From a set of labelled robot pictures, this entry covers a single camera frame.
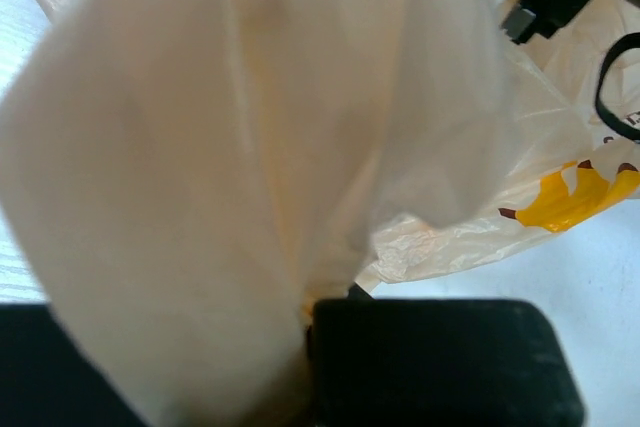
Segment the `translucent banana print plastic bag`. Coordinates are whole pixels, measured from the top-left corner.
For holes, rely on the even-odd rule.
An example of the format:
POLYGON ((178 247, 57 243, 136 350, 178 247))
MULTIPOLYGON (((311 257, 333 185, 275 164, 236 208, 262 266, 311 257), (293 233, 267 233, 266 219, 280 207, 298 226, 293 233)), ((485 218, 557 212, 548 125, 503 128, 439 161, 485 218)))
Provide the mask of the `translucent banana print plastic bag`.
POLYGON ((1 207, 142 426, 321 426, 323 300, 507 258, 639 193, 639 5, 36 0, 1 207))

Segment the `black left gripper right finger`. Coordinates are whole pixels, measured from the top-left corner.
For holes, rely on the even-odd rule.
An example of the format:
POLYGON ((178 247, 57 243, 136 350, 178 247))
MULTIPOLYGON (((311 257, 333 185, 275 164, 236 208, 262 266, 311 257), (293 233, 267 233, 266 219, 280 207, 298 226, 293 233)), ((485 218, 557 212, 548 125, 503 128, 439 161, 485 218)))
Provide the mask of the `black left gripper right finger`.
POLYGON ((321 426, 580 426, 555 331, 517 300, 318 302, 309 336, 321 426))

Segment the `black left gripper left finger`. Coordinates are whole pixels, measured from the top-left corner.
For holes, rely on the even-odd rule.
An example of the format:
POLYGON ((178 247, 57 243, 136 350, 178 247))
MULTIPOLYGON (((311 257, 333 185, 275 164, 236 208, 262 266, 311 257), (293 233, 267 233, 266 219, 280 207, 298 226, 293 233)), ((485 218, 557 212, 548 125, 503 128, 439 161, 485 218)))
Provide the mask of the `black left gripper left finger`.
POLYGON ((40 305, 1 306, 3 426, 142 426, 40 305))

